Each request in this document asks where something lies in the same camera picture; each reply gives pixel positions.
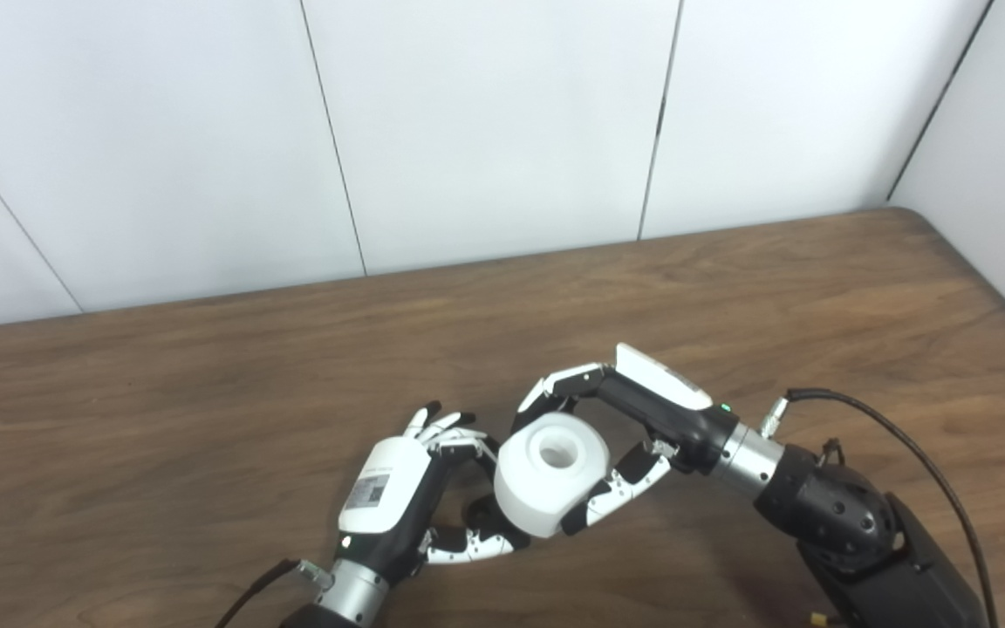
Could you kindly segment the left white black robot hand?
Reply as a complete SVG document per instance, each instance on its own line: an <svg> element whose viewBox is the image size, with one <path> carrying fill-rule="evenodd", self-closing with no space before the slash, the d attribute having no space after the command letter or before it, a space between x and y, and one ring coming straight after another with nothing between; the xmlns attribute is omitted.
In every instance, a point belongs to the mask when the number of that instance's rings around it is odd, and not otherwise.
<svg viewBox="0 0 1005 628"><path fill-rule="evenodd" d="M431 401L402 433L375 444L338 516L335 559L395 587L427 564L494 559L527 549L530 534L507 520L494 493L472 501L461 524L435 520L455 472L475 464L493 481L500 446L472 428L468 411L441 414Z"/></svg>

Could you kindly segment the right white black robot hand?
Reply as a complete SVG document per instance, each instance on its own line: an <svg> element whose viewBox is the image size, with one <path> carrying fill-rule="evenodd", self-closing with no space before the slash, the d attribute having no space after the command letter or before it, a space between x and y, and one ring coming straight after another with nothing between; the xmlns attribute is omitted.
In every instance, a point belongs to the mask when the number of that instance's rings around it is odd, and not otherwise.
<svg viewBox="0 0 1005 628"><path fill-rule="evenodd" d="M516 411L511 432L551 411L570 411L598 399L646 430L614 468L591 485L564 514L561 530L574 536L653 488L671 470L709 472L738 419L682 375L626 343L611 363L586 363L540 378Z"/></svg>

